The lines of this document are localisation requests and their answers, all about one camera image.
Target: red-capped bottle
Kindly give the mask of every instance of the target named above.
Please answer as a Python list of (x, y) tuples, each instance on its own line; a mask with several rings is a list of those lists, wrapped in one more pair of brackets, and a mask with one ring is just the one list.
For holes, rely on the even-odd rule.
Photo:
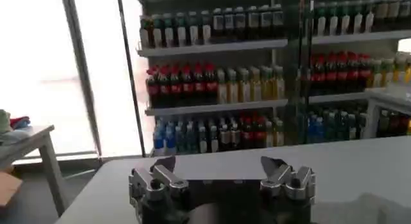
[(194, 79), (191, 75), (190, 66), (187, 64), (182, 69), (182, 97), (185, 105), (192, 105), (194, 103)]
[(156, 73), (154, 69), (150, 68), (149, 70), (147, 70), (147, 74), (148, 74), (148, 77), (146, 79), (146, 87), (147, 87), (148, 97), (150, 99), (150, 106), (152, 108), (157, 108), (160, 87), (157, 83)]
[(205, 103), (206, 96), (206, 83), (204, 80), (203, 69), (199, 63), (196, 64), (194, 69), (194, 91), (196, 104)]
[(326, 92), (327, 94), (335, 93), (337, 82), (337, 56), (330, 53), (326, 62)]
[(347, 84), (347, 55), (344, 52), (338, 54), (337, 60), (337, 93), (345, 92)]
[(171, 102), (175, 107), (182, 104), (182, 81), (180, 80), (180, 69), (178, 65), (171, 68), (170, 74)]
[(159, 73), (160, 85), (160, 107), (170, 107), (170, 76), (169, 67), (167, 65), (160, 68)]
[(358, 57), (353, 52), (348, 52), (348, 74), (347, 74), (347, 92), (358, 91)]
[(217, 104), (218, 82), (213, 64), (205, 65), (205, 89), (207, 91), (207, 102)]

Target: bottle label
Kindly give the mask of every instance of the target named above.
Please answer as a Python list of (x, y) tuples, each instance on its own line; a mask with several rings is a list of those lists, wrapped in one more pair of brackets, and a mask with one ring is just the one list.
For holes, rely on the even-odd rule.
[(227, 103), (227, 87), (225, 84), (218, 85), (218, 102)]
[(174, 45), (173, 28), (166, 28), (165, 33), (166, 33), (167, 47), (173, 47)]
[(342, 17), (341, 21), (341, 34), (346, 35), (349, 26), (349, 15), (345, 15)]
[(148, 49), (150, 47), (150, 39), (148, 38), (148, 31), (146, 29), (140, 29), (141, 47)]
[(272, 23), (272, 15), (270, 12), (263, 12), (261, 14), (261, 27), (269, 27)]
[(217, 139), (213, 139), (211, 141), (211, 151), (213, 153), (216, 153), (218, 151), (218, 140)]
[(332, 17), (329, 20), (329, 35), (335, 35), (337, 30), (338, 17)]
[(258, 28), (258, 13), (253, 12), (249, 14), (249, 27)]
[(230, 103), (238, 103), (238, 86), (237, 84), (230, 85)]
[(162, 47), (162, 38), (161, 38), (161, 30), (160, 29), (154, 29), (153, 30), (153, 35), (154, 35), (154, 44), (155, 47)]
[(374, 14), (370, 12), (365, 20), (365, 32), (371, 32), (372, 25), (374, 25)]
[(326, 18), (325, 17), (320, 17), (319, 22), (317, 25), (317, 35), (318, 36), (323, 36), (324, 35), (324, 30), (326, 29)]
[(200, 141), (200, 153), (207, 153), (207, 141)]
[(192, 93), (194, 91), (194, 85), (192, 83), (183, 83), (182, 90), (185, 93)]
[(244, 14), (236, 14), (236, 28), (245, 28)]
[(354, 34), (361, 32), (362, 14), (357, 14), (354, 18)]
[(222, 31), (224, 29), (224, 18), (223, 18), (223, 16), (222, 15), (215, 15), (213, 17), (213, 19), (214, 19), (214, 22), (213, 22), (214, 30), (221, 30)]
[(211, 27), (210, 25), (203, 25), (203, 39), (204, 44), (210, 44)]
[(233, 14), (224, 15), (225, 18), (225, 29), (234, 29), (234, 16)]
[(191, 44), (198, 44), (198, 26), (190, 26)]
[(381, 79), (383, 78), (383, 76), (381, 75), (381, 73), (377, 73), (374, 75), (374, 82), (372, 83), (372, 87), (374, 88), (378, 88), (381, 87)]
[(186, 28), (179, 27), (177, 29), (177, 33), (179, 34), (179, 46), (185, 46), (186, 45)]
[(149, 95), (156, 95), (159, 93), (159, 86), (158, 85), (147, 86), (147, 91)]

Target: shelf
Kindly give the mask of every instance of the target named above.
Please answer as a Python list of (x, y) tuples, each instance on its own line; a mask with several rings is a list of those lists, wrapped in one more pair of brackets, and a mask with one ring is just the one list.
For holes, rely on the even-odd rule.
[(198, 46), (185, 46), (185, 47), (169, 47), (158, 49), (142, 49), (137, 50), (140, 56), (169, 56), (169, 55), (184, 55), (190, 53), (212, 53), (221, 51), (238, 51), (238, 50), (251, 50), (251, 49), (274, 49), (279, 47), (285, 47), (288, 41), (286, 39), (281, 40), (259, 40), (248, 42), (235, 42), (228, 44), (208, 44)]
[(411, 30), (361, 33), (354, 35), (334, 35), (313, 37), (313, 44), (339, 44), (344, 42), (361, 42), (370, 40), (407, 39), (411, 38)]
[(287, 104), (287, 99), (247, 102), (247, 103), (228, 103), (217, 105), (199, 105), (191, 107), (175, 107), (175, 108), (148, 108), (146, 115), (148, 116), (170, 116), (181, 114), (194, 114), (202, 112), (223, 112), (231, 110), (243, 110), (253, 108), (269, 108), (282, 107)]

